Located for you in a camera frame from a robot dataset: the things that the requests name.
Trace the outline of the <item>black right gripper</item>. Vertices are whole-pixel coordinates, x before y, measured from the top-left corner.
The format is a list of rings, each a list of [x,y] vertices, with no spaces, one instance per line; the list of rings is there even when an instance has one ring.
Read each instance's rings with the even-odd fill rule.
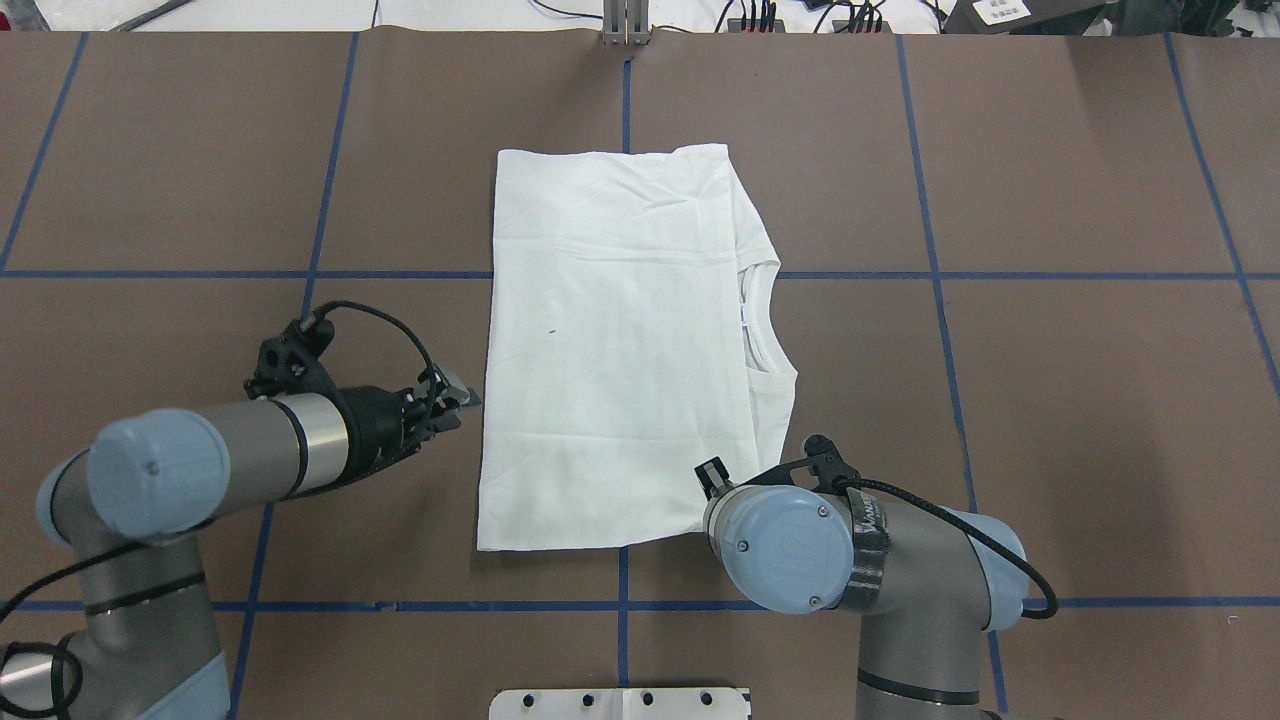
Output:
[[[721,456],[698,464],[694,473],[705,501],[718,501],[737,487]]]

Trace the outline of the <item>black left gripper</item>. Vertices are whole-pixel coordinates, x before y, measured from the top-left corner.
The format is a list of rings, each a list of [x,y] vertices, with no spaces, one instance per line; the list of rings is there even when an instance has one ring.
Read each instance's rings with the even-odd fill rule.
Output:
[[[375,386],[340,389],[347,460],[343,486],[416,454],[440,433],[461,427],[458,410],[480,407],[480,393],[447,366],[433,364],[419,388],[388,391]]]

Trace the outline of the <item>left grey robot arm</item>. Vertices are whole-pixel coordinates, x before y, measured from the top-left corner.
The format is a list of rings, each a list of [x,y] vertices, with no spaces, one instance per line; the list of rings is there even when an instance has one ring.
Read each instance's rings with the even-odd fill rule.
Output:
[[[481,398],[454,373],[340,388],[325,372],[255,377],[248,398],[104,427],[40,487],[36,514],[76,561],[8,600],[78,577],[86,625],[3,647],[5,719],[225,719],[230,673],[197,534],[216,520],[339,489],[415,455]]]

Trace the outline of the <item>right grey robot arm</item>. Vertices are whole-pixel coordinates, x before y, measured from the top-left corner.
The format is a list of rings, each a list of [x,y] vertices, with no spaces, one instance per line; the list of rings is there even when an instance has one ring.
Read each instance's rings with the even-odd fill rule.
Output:
[[[860,616],[859,719],[995,719],[980,697],[989,634],[1050,584],[1018,534],[864,477],[833,448],[742,483],[696,466],[703,530],[733,585],[772,612]]]

